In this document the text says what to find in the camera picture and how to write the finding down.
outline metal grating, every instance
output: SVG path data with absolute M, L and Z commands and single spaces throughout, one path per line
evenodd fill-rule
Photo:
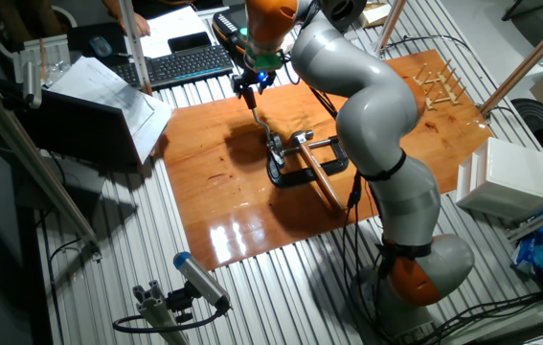
M 211 15 L 204 18 L 209 29 Z M 371 52 L 372 42 L 380 30 L 352 28 L 346 37 Z M 399 18 L 391 42 L 401 40 L 404 35 L 438 34 L 464 40 L 439 0 L 410 1 Z M 437 49 L 446 60 L 453 59 L 451 65 L 457 67 L 456 74 L 463 77 L 466 94 L 474 103 L 482 103 L 494 90 L 494 80 L 477 59 L 449 40 L 425 39 L 399 44 L 389 49 L 386 57 L 428 49 Z M 288 67 L 288 73 L 296 79 Z M 279 71 L 276 86 L 288 83 L 286 71 Z M 154 97 L 172 107 L 232 96 L 229 77 L 154 92 Z M 513 109 L 507 100 L 501 105 Z M 506 110 L 493 110 L 490 128 L 497 138 L 540 149 L 522 120 Z M 53 303 L 48 263 L 42 258 L 56 344 L 61 343 L 58 322 L 65 344 L 164 343 L 156 334 L 115 333 L 111 328 L 113 320 L 136 314 L 132 287 L 155 279 L 167 292 L 184 284 L 183 277 L 172 266 L 172 258 L 177 252 L 188 250 L 188 244 L 165 165 L 162 160 L 152 160 L 145 168 L 147 173 L 144 174 L 112 173 L 103 186 L 98 209 L 91 219 L 98 232 L 102 260 L 94 262 L 87 258 L 86 251 L 80 251 L 80 243 L 58 253 L 53 260 L 58 310 Z M 476 264 L 459 289 L 429 307 L 436 321 L 443 322 L 469 306 L 538 291 L 535 283 L 522 281 L 509 268 L 511 247 L 503 235 L 503 224 L 497 219 L 466 213 L 455 206 L 453 197 L 450 193 L 441 198 L 441 215 L 435 232 L 454 233 L 467 240 L 474 250 Z M 360 222 L 363 231 L 358 237 L 358 250 L 365 265 L 376 255 L 374 243 L 381 235 L 378 223 L 377 218 Z M 47 236 L 37 229 L 41 253 L 52 252 L 75 238 L 59 215 L 50 215 L 46 224 Z M 357 311 L 350 305 L 343 283 L 341 235 L 341 230 L 335 230 L 213 271 L 231 295 L 234 310 L 211 325 L 187 331 L 191 344 L 361 344 L 363 339 L 367 340 L 365 343 L 377 342 L 373 341 L 370 331 L 358 323 Z M 355 262 L 354 226 L 349 227 L 347 240 L 346 265 L 350 277 Z M 474 324 L 452 342 L 466 343 L 536 310 L 512 319 L 495 320 L 494 324 Z M 209 317 L 212 311 L 205 302 L 195 301 L 193 314 L 194 319 L 200 320 Z M 138 321 L 137 326 L 145 324 Z

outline wooden table surface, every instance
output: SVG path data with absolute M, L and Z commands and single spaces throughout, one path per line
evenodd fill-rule
M 415 76 L 425 62 L 426 71 L 432 72 L 445 64 L 437 51 L 387 62 L 405 76 Z M 296 130 L 313 129 L 313 141 L 336 134 L 334 120 L 303 82 L 265 90 L 256 97 L 260 116 L 286 143 Z M 338 109 L 345 101 L 330 98 Z M 407 154 L 431 169 L 442 193 L 456 189 L 458 166 L 492 136 L 468 97 L 463 95 L 460 101 L 455 106 L 436 104 L 401 140 Z M 315 182 L 289 189 L 272 185 L 264 140 L 251 110 L 236 98 L 175 110 L 161 137 L 159 149 L 190 250 L 207 269 L 336 229 L 345 222 L 345 214 L 328 207 Z M 313 152 L 321 163 L 334 157 L 330 148 Z M 288 170 L 304 166 L 298 155 L 287 159 Z M 354 173 L 350 164 L 330 177 L 344 203 Z M 359 216 L 372 215 L 376 210 L 363 195 Z

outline keyboard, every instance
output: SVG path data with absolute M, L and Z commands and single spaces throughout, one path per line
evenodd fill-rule
M 177 86 L 233 72 L 233 63 L 220 45 L 192 49 L 166 57 L 146 58 L 152 88 Z M 139 86 L 134 63 L 110 67 L 131 86 Z

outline white cardboard box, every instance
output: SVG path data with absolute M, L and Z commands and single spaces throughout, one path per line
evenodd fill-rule
M 459 166 L 456 204 L 507 220 L 543 211 L 543 152 L 488 138 Z

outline paper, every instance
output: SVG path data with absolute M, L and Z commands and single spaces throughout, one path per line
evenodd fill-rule
M 50 91 L 121 109 L 142 164 L 172 112 L 168 104 L 130 87 L 93 57 L 81 57 Z
M 171 54 L 167 41 L 184 35 L 205 32 L 205 24 L 196 15 L 192 6 L 171 11 L 148 22 L 150 35 L 141 37 L 144 56 L 148 58 L 165 57 Z
M 390 13 L 390 9 L 391 6 L 386 4 L 372 10 L 365 10 L 363 14 L 365 14 L 365 18 L 367 18 L 368 23 L 374 23 L 379 19 L 386 17 L 388 13 Z

